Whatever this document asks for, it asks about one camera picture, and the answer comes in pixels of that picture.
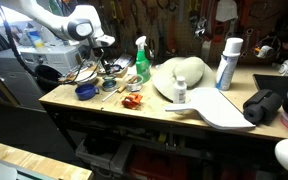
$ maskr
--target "blue bowl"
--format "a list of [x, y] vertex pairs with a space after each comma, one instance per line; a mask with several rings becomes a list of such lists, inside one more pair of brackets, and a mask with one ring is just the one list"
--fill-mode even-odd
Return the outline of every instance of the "blue bowl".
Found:
[[93, 84], [83, 84], [75, 89], [78, 99], [81, 101], [91, 99], [95, 94], [99, 93], [99, 88]]

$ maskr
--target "wooden tabletop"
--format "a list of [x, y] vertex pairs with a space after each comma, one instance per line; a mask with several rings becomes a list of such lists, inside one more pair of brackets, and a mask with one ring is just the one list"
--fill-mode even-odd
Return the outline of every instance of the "wooden tabletop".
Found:
[[[222, 93], [241, 111], [243, 112], [243, 104], [251, 96], [257, 92], [256, 85], [253, 80], [253, 74], [277, 75], [277, 70], [272, 67], [240, 67], [235, 70], [230, 89], [222, 91]], [[101, 88], [102, 79], [98, 77], [96, 86]], [[117, 79], [117, 84], [121, 85], [122, 80]], [[61, 85], [49, 92], [40, 99], [41, 103], [51, 104], [55, 106], [68, 107], [73, 109], [84, 109], [97, 113], [105, 113], [115, 116], [125, 116], [132, 118], [140, 118], [147, 121], [167, 122], [170, 124], [189, 126], [193, 128], [211, 129], [197, 112], [191, 112], [185, 115], [178, 115], [173, 112], [165, 112], [164, 106], [171, 103], [165, 99], [154, 87], [152, 81], [148, 81], [143, 85], [139, 92], [143, 95], [141, 106], [137, 110], [126, 109], [121, 102], [125, 95], [129, 92], [115, 93], [105, 102], [102, 99], [109, 92], [101, 91], [92, 99], [87, 101], [79, 101], [74, 90], [77, 86]], [[288, 129], [281, 123], [282, 108], [279, 109], [277, 116], [269, 124], [260, 124], [252, 130], [234, 130], [230, 133], [236, 133], [246, 136], [256, 136], [266, 139], [284, 139], [288, 138]]]
[[0, 143], [0, 159], [31, 171], [62, 180], [90, 180], [93, 172]]

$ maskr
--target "pegboard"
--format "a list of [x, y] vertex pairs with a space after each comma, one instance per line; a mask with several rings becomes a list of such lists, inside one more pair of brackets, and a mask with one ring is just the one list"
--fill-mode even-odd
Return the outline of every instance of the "pegboard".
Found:
[[[235, 24], [235, 37], [241, 37], [246, 39], [246, 30], [249, 28], [253, 29], [253, 33], [250, 36], [249, 50], [247, 55], [240, 59], [239, 63], [245, 64], [268, 64], [275, 60], [275, 57], [268, 59], [257, 58], [250, 50], [254, 47], [261, 39], [269, 36], [272, 33], [276, 21], [288, 13], [288, 0], [235, 0], [237, 3], [238, 20]], [[159, 47], [159, 33], [158, 24], [164, 26], [164, 41], [165, 47], [170, 40], [170, 34], [174, 31], [174, 39], [176, 47], [178, 48], [178, 56], [191, 56], [201, 55], [202, 41], [199, 38], [194, 38], [194, 34], [189, 22], [189, 7], [194, 7], [195, 3], [198, 2], [200, 7], [201, 0], [170, 0], [170, 3], [175, 3], [177, 8], [174, 12], [170, 10], [163, 10], [158, 6], [158, 2], [164, 7], [168, 0], [112, 0], [112, 1], [101, 1], [102, 6], [99, 4], [100, 1], [89, 1], [93, 5], [101, 18], [102, 28], [108, 35], [112, 35], [119, 40], [116, 46], [112, 47], [112, 53], [119, 55], [123, 52], [131, 55], [136, 54], [135, 40], [139, 37], [137, 34], [138, 28], [142, 31], [141, 35], [147, 36], [146, 43], [149, 43], [149, 39], [155, 41], [155, 57], [157, 55]], [[115, 12], [117, 19], [112, 16], [111, 2], [115, 3]], [[146, 13], [146, 8], [143, 2], [147, 3], [147, 8], [157, 9], [157, 17], [153, 21], [150, 21], [151, 14]], [[135, 20], [132, 14], [132, 3], [137, 6], [137, 17], [138, 17], [138, 28], [135, 25]], [[174, 17], [175, 23], [172, 27], [172, 17]], [[228, 31], [230, 21], [223, 23], [223, 36]], [[220, 55], [224, 50], [225, 40], [211, 43], [209, 60], [208, 63], [219, 63]]]

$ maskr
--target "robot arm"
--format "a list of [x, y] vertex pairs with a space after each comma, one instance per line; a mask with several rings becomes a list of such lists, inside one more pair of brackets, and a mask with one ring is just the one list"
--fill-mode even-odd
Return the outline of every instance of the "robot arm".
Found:
[[93, 48], [110, 46], [115, 41], [114, 37], [104, 34], [97, 11], [91, 5], [77, 5], [70, 16], [62, 17], [45, 10], [36, 0], [0, 0], [0, 4], [27, 15], [61, 39], [89, 38]]

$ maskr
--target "floor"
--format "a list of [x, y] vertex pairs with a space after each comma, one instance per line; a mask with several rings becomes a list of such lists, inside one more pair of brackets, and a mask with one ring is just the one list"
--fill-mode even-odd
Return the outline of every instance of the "floor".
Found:
[[[70, 133], [76, 142], [85, 136]], [[84, 167], [44, 112], [0, 105], [0, 143]]]

